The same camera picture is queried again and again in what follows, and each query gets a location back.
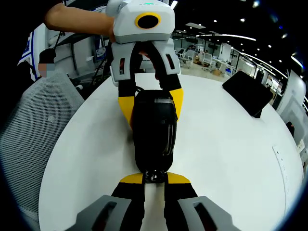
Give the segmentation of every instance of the white robot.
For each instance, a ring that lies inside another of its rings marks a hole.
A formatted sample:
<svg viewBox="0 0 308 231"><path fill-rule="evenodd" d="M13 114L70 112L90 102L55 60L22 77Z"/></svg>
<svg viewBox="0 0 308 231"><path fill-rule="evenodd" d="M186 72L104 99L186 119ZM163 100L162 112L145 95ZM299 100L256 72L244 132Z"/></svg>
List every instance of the white robot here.
<svg viewBox="0 0 308 231"><path fill-rule="evenodd" d="M170 38L175 19L169 5L157 0L109 0L106 14L115 17L116 43L112 44L114 60L111 65L115 83L130 79L130 58L136 42L151 41L164 62L167 75L180 73ZM121 62L124 62L124 69L120 68Z"/></svg>

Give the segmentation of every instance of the desk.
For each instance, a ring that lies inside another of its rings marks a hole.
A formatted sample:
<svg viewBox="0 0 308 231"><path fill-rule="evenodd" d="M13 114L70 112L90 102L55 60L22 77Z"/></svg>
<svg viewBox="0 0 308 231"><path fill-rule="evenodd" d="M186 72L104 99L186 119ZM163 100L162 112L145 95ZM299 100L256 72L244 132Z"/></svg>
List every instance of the desk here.
<svg viewBox="0 0 308 231"><path fill-rule="evenodd" d="M213 60L215 60L216 62L218 63L221 63L221 66L219 68L219 70L222 72L222 73L225 73L226 72L226 68L229 68L231 70L231 76L233 75L233 70L235 70L235 67L232 66L232 65L229 65L228 63L220 60L220 59L214 59L212 58Z"/></svg>
<svg viewBox="0 0 308 231"><path fill-rule="evenodd" d="M187 177L198 195L229 212L243 231L274 229L284 214L282 174L272 149L286 155L294 199L302 167L295 142L268 104L261 118L251 117L221 82L180 75L184 100L170 172ZM136 74L144 89L159 89L154 73ZM49 158L39 196L42 231L61 231L76 214L126 175L137 173L131 130L117 102L118 90L107 79L82 104L62 132ZM141 230L167 230L163 186L146 185Z"/></svg>

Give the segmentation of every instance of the person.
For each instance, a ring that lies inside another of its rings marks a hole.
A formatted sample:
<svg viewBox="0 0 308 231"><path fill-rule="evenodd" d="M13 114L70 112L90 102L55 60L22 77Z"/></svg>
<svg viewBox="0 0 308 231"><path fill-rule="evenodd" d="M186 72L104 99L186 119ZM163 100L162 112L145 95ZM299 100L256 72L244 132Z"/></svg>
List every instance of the person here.
<svg viewBox="0 0 308 231"><path fill-rule="evenodd" d="M22 94L14 87L14 74L27 45L29 34L40 24L44 23L50 30L106 35L110 37L111 42L115 41L114 19L104 13L68 7L61 0L23 0L17 3L14 8L6 6L8 2L4 2L2 6L3 9L11 11L7 19L11 23L4 25L6 33L3 34L7 39L4 41L5 47L9 50L2 63L4 73L1 86L2 89L5 86L5 91L0 90L0 92L1 98L5 100L2 102L1 126Z"/></svg>

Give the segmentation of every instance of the cable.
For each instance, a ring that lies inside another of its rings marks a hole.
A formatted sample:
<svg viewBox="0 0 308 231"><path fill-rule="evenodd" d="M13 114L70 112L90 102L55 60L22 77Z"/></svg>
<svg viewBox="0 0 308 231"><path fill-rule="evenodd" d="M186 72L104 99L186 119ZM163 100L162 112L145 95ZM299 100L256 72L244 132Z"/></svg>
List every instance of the cable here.
<svg viewBox="0 0 308 231"><path fill-rule="evenodd" d="M101 63L99 64L98 68L96 69L96 72L95 72L95 74L94 74L94 76L93 76L93 78L92 78L92 82L91 82L90 86L92 86L92 84L93 84L93 82L94 82L94 80L95 80L95 77L97 76L97 73L98 73L98 71L100 70L100 68L101 68L101 66L102 66L102 64L104 63L105 60L106 60L106 58L104 58L104 59L101 61Z"/></svg>
<svg viewBox="0 0 308 231"><path fill-rule="evenodd" d="M63 31L60 31L59 35L58 35L58 38L57 38L57 41L56 41L56 44L54 45L54 50L56 50L56 47L58 46L58 42L59 42L59 39L60 39L60 36L61 34L64 33Z"/></svg>

